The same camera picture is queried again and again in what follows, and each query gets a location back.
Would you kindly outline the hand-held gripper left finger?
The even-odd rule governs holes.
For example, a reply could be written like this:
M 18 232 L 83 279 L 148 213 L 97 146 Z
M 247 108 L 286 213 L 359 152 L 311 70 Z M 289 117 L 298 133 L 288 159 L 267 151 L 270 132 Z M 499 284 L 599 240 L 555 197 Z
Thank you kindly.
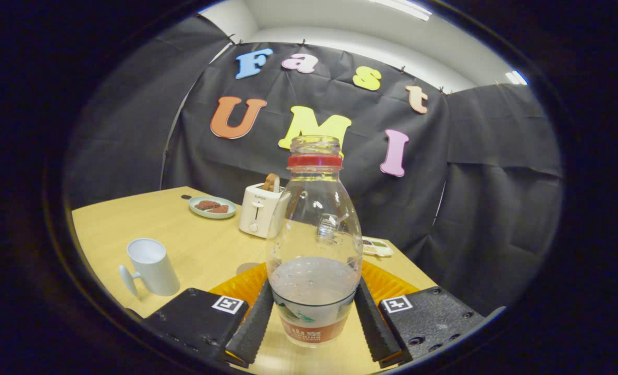
M 209 291 L 187 288 L 142 322 L 192 358 L 247 368 L 256 360 L 272 309 L 261 263 Z

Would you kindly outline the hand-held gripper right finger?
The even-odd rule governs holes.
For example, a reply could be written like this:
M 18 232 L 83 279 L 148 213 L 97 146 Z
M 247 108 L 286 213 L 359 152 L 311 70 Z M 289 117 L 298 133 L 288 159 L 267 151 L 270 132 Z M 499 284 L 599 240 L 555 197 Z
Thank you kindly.
M 369 262 L 355 304 L 369 353 L 381 368 L 422 363 L 478 333 L 505 311 L 487 316 L 432 286 L 423 290 Z

